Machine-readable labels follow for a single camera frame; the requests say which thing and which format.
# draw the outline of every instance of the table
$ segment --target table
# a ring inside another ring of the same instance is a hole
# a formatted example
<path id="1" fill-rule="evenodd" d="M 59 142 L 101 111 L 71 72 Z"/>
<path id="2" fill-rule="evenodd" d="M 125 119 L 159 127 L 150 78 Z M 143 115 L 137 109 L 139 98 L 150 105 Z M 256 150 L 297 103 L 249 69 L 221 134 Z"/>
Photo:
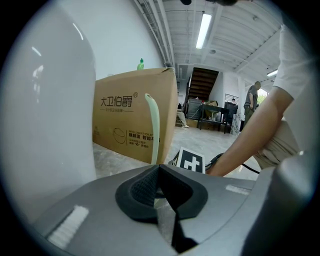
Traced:
<path id="1" fill-rule="evenodd" d="M 201 130 L 202 123 L 219 124 L 218 131 L 220 132 L 220 126 L 221 126 L 221 124 L 223 124 L 224 125 L 224 133 L 226 133 L 226 130 L 227 130 L 227 118 L 224 118 L 225 121 L 223 121 L 222 115 L 223 115 L 223 117 L 228 116 L 229 109 L 226 109 L 226 108 L 223 108 L 223 107 L 218 107 L 218 106 L 211 106 L 211 105 L 202 104 L 199 107 L 199 110 L 200 110 L 200 117 L 198 119 L 198 123 L 197 123 L 197 126 L 196 126 L 197 128 L 199 128 Z M 204 111 L 205 110 L 221 112 L 220 121 L 213 121 L 213 120 L 204 119 Z"/>

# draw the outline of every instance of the green bottle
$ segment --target green bottle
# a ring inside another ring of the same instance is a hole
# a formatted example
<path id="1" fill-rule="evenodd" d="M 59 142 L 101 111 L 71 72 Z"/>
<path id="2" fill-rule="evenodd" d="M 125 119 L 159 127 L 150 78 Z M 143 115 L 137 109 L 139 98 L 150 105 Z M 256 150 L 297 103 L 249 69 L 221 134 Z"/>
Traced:
<path id="1" fill-rule="evenodd" d="M 144 68 L 145 68 L 144 59 L 141 58 L 140 63 L 138 65 L 138 67 L 136 68 L 136 70 L 143 70 Z"/>

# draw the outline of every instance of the light green plastic strip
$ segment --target light green plastic strip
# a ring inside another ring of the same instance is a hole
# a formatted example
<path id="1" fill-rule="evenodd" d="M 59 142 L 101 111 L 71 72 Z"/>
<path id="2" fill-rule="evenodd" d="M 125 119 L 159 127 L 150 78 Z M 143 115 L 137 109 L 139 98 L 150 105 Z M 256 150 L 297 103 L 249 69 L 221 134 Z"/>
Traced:
<path id="1" fill-rule="evenodd" d="M 144 95 L 145 100 L 149 104 L 151 121 L 152 121 L 152 129 L 153 129 L 153 148 L 152 148 L 152 159 L 151 164 L 155 165 L 157 163 L 158 158 L 158 150 L 159 150 L 159 139 L 160 139 L 160 115 L 158 105 L 150 94 L 146 93 Z"/>

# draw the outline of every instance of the person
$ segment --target person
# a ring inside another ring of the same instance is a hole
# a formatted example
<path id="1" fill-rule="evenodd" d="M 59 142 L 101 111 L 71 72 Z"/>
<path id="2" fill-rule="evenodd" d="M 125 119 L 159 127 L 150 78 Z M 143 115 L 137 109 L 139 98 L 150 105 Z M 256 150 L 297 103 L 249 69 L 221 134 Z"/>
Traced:
<path id="1" fill-rule="evenodd" d="M 231 1 L 210 2 L 230 5 Z M 298 40 L 304 45 L 306 41 L 294 36 L 299 35 L 297 27 L 285 15 L 283 23 L 279 36 L 280 65 L 273 87 L 245 129 L 207 171 L 209 175 L 225 176 L 251 156 L 262 170 L 275 167 L 297 152 L 318 146 L 320 124 L 312 116 L 309 104 L 316 101 L 318 94 L 316 58 L 311 58 L 309 49 L 299 44 Z"/>
<path id="2" fill-rule="evenodd" d="M 185 114 L 182 112 L 181 104 L 178 104 L 178 109 L 176 111 L 176 116 L 181 120 L 183 128 L 189 128 L 186 122 Z"/>
<path id="3" fill-rule="evenodd" d="M 253 113 L 256 111 L 258 102 L 258 90 L 260 90 L 260 88 L 261 83 L 257 81 L 254 83 L 254 85 L 252 85 L 249 88 L 246 94 L 245 103 L 243 105 L 245 115 L 243 127 L 246 126 L 247 122 L 249 121 Z"/>

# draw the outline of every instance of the gray machine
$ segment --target gray machine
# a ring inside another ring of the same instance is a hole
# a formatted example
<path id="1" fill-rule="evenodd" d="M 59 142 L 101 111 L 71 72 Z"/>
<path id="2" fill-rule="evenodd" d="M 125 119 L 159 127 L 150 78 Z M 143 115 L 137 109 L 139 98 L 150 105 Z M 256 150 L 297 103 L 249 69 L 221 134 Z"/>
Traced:
<path id="1" fill-rule="evenodd" d="M 79 205 L 89 214 L 66 248 L 72 255 L 234 256 L 248 247 L 259 255 L 260 247 L 255 252 L 252 246 L 259 243 L 248 244 L 250 239 L 260 236 L 264 246 L 270 246 L 312 198 L 319 173 L 310 158 L 316 156 L 286 159 L 276 170 L 263 170 L 257 181 L 172 165 L 133 169 L 84 185 L 43 214 L 34 227 L 46 238 Z M 172 244 L 158 229 L 153 208 L 158 188 L 176 212 Z"/>

